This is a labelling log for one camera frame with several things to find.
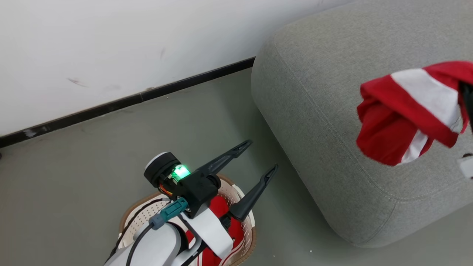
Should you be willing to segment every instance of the black cable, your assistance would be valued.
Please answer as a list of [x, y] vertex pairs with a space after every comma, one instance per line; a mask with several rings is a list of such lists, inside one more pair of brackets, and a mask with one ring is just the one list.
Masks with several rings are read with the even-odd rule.
[[126, 266], [130, 266], [131, 263], [131, 258], [133, 257], [133, 253], [135, 253], [135, 249], [138, 246], [138, 243], [141, 241], [141, 239], [146, 235], [146, 233], [149, 232], [153, 228], [154, 224], [150, 223], [145, 230], [138, 236], [138, 238], [135, 240], [133, 243], [133, 246], [130, 249], [130, 252], [128, 253], [128, 259], [126, 259]]
[[143, 207], [141, 207], [137, 212], [135, 212], [135, 214], [133, 215], [133, 217], [130, 219], [130, 221], [128, 222], [128, 224], [127, 224], [127, 225], [125, 226], [125, 228], [123, 229], [122, 235], [118, 238], [117, 243], [115, 244], [115, 247], [112, 249], [112, 252], [110, 252], [110, 255], [108, 256], [108, 258], [107, 258], [107, 260], [105, 261], [105, 263], [107, 263], [107, 261], [117, 252], [118, 245], [119, 245], [120, 242], [122, 241], [123, 235], [125, 235], [125, 232], [128, 230], [128, 228], [130, 227], [131, 223], [135, 220], [135, 218], [138, 216], [138, 214], [140, 214], [141, 211], [143, 211], [144, 209], [148, 208], [150, 205], [155, 204], [156, 202], [163, 201], [164, 199], [166, 199], [166, 198], [160, 198], [160, 199], [152, 200], [152, 201], [146, 203], [145, 205], [143, 205]]

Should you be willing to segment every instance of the laundry basket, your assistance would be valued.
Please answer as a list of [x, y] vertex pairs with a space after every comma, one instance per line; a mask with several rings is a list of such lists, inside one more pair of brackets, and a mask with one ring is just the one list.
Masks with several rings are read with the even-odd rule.
[[[218, 177], [220, 178], [222, 183], [222, 186], [219, 189], [219, 195], [225, 198], [229, 206], [240, 201], [240, 199], [243, 198], [245, 194], [243, 194], [241, 189], [237, 187], [230, 179], [222, 175], [218, 175]], [[130, 222], [133, 216], [135, 216], [136, 212], [143, 208], [143, 206], [151, 202], [154, 203], [150, 204], [148, 207], [140, 211], [140, 213], [137, 214], [136, 218], [131, 222], [130, 226], [128, 226], [128, 229], [123, 232], [126, 225]], [[119, 232], [121, 233], [119, 234], [119, 237], [122, 233], [124, 234], [124, 236], [122, 238], [122, 241], [120, 241], [118, 245], [118, 249], [124, 248], [132, 244], [133, 235], [136, 233], [136, 231], [138, 231], [143, 226], [143, 224], [148, 223], [150, 217], [162, 210], [167, 205], [167, 203], [169, 203], [168, 197], [160, 192], [156, 192], [140, 200], [135, 205], [130, 207], [125, 212], [122, 217], [122, 220], [120, 221]], [[171, 222], [182, 227], [184, 231], [187, 231], [186, 226], [177, 217], [171, 219]], [[241, 245], [238, 245], [237, 247], [233, 248], [230, 254], [221, 261], [220, 265], [222, 266], [237, 266], [243, 263], [251, 255], [254, 250], [254, 247], [256, 246], [256, 229], [254, 226], [253, 212], [249, 213], [248, 217], [241, 223], [241, 225], [244, 233], [243, 241], [241, 242]], [[201, 260], [201, 257], [196, 258], [191, 263], [191, 265], [198, 265], [199, 260]]]

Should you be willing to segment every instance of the robotic arm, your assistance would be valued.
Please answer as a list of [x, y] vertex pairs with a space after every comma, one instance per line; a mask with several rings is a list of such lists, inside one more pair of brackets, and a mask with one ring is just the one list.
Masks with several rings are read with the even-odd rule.
[[[119, 239], [104, 266], [187, 266], [206, 247], [225, 258], [233, 247], [227, 232], [231, 218], [243, 221], [247, 217], [278, 170], [277, 164], [268, 170], [260, 182], [219, 219], [209, 209], [211, 199], [217, 196], [221, 186], [216, 174], [251, 143], [244, 141], [192, 173], [170, 152], [153, 158], [145, 167], [144, 176], [172, 203], [136, 232], [133, 244], [117, 251]], [[176, 216], [195, 236], [191, 247], [185, 232], [168, 222]]]

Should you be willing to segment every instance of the gray sofa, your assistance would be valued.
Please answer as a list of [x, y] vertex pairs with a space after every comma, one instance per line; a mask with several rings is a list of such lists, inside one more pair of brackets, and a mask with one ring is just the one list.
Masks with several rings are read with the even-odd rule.
[[256, 57], [252, 94], [324, 217], [359, 247], [397, 241], [473, 201], [456, 160], [470, 131], [406, 165], [356, 146], [361, 83], [449, 60], [473, 60], [471, 0], [365, 0], [277, 31]]

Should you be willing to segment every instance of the green light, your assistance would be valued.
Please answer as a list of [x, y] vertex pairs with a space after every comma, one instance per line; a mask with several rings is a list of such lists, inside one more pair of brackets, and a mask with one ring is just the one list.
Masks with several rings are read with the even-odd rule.
[[176, 166], [176, 168], [174, 169], [172, 175], [173, 175], [173, 178], [179, 182], [179, 180], [181, 180], [182, 178], [190, 175], [191, 172], [182, 164]]

